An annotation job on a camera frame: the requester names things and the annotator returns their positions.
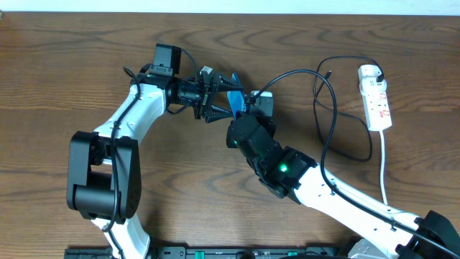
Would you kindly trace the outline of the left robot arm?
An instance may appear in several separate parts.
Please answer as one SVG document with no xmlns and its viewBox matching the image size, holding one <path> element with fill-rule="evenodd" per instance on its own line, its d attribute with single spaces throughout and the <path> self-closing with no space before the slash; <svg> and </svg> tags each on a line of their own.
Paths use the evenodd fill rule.
<svg viewBox="0 0 460 259">
<path fill-rule="evenodd" d="M 152 63 L 138 73 L 125 68 L 131 78 L 129 95 L 101 126 L 77 131 L 70 141 L 67 205 L 80 212 L 104 234 L 108 248 L 65 250 L 65 258 L 147 258 L 151 238 L 137 215 L 142 179 L 139 146 L 154 121 L 170 104 L 193 108 L 196 119 L 206 122 L 232 117 L 213 104 L 218 92 L 241 91 L 237 75 L 226 77 L 212 68 L 195 68 L 189 78 L 179 78 L 185 50 L 158 44 Z"/>
</svg>

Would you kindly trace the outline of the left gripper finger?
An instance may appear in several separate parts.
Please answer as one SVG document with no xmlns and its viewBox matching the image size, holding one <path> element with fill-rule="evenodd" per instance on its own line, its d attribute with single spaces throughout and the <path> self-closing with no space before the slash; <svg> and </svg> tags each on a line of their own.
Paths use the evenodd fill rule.
<svg viewBox="0 0 460 259">
<path fill-rule="evenodd" d="M 240 83 L 226 77 L 221 73 L 214 75 L 214 84 L 217 91 L 242 91 L 244 88 Z"/>
<path fill-rule="evenodd" d="M 233 117 L 231 111 L 213 104 L 205 111 L 206 123 L 212 123 L 220 119 L 226 119 L 229 117 Z"/>
</svg>

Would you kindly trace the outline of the blue Galaxy smartphone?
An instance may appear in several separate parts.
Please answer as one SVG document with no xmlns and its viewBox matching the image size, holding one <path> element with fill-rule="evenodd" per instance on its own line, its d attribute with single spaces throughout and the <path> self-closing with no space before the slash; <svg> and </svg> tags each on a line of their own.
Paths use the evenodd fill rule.
<svg viewBox="0 0 460 259">
<path fill-rule="evenodd" d="M 238 91 L 228 91 L 227 100 L 231 109 L 233 118 L 237 118 L 239 112 L 246 111 L 246 103 L 244 100 L 244 92 L 242 90 Z"/>
</svg>

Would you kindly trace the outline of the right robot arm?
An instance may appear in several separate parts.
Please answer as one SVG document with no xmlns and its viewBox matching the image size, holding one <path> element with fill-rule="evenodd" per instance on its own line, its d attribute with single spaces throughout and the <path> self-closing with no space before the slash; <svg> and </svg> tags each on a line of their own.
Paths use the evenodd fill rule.
<svg viewBox="0 0 460 259">
<path fill-rule="evenodd" d="M 321 164 L 291 147 L 281 147 L 260 119 L 238 114 L 227 132 L 272 194 L 318 210 L 374 245 L 386 258 L 458 258 L 459 236 L 442 238 L 419 216 L 385 205 L 344 183 Z"/>
</svg>

